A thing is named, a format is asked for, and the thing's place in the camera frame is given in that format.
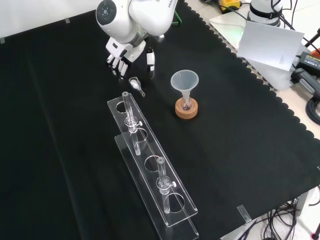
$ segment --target black tablecloth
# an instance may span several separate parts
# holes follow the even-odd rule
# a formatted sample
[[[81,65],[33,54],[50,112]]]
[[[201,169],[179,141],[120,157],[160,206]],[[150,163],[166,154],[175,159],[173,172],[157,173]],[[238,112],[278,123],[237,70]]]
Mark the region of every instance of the black tablecloth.
[[[198,208],[201,239],[217,239],[320,184],[320,143],[269,87],[179,2],[155,50],[128,73],[145,98],[106,66],[108,36],[91,11],[5,39],[0,45],[3,239],[156,239],[114,141],[107,101],[129,91]],[[199,75],[199,105],[178,118],[182,69]]]

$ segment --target white paper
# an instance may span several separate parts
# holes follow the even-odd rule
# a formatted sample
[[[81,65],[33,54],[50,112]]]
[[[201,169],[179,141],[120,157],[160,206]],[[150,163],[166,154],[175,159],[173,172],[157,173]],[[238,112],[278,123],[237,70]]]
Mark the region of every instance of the white paper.
[[[289,71],[304,33],[247,21],[237,55]]]

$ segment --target wooden base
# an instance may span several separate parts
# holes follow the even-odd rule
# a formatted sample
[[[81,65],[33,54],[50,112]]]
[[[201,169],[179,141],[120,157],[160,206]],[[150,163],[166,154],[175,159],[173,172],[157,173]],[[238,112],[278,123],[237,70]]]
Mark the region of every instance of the wooden base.
[[[180,108],[180,101],[182,98],[178,99],[178,101],[175,102],[175,114],[182,119],[192,119],[194,116],[198,113],[198,103],[196,100],[191,98],[193,101],[193,108],[191,110],[185,111]]]

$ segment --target clear acrylic test tube rack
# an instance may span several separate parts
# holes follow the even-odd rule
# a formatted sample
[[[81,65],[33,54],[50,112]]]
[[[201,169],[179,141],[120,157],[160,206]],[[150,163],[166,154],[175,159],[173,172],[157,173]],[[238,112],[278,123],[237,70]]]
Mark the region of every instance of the clear acrylic test tube rack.
[[[108,101],[121,131],[115,141],[162,240],[194,240],[199,234],[190,217],[198,209],[128,92]]]

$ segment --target test tube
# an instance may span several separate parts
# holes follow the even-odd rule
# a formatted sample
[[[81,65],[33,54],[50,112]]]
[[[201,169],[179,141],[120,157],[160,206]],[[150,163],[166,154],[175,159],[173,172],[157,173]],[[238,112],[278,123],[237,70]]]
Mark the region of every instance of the test tube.
[[[159,186],[163,186],[165,188],[167,185],[167,173],[166,173],[166,161],[163,157],[158,157],[156,159],[158,163],[158,173],[159,173]]]
[[[124,104],[126,117],[127,117],[127,123],[128,125],[130,125],[128,128],[129,128],[129,132],[131,133],[133,148],[134,148],[135,154],[139,156],[141,154],[141,151],[138,143],[138,135],[137,135],[138,129],[136,126],[137,123],[135,122],[134,115],[132,113],[132,108],[129,101],[129,93],[127,91],[124,91],[122,93],[122,97],[123,97],[123,104]]]
[[[159,173],[159,181],[158,187],[160,189],[160,193],[162,194],[163,201],[163,211],[168,214],[170,212],[170,202],[168,193],[170,191],[170,183],[167,178],[166,173],[166,160],[163,157],[158,157],[156,159],[158,164],[158,173]]]

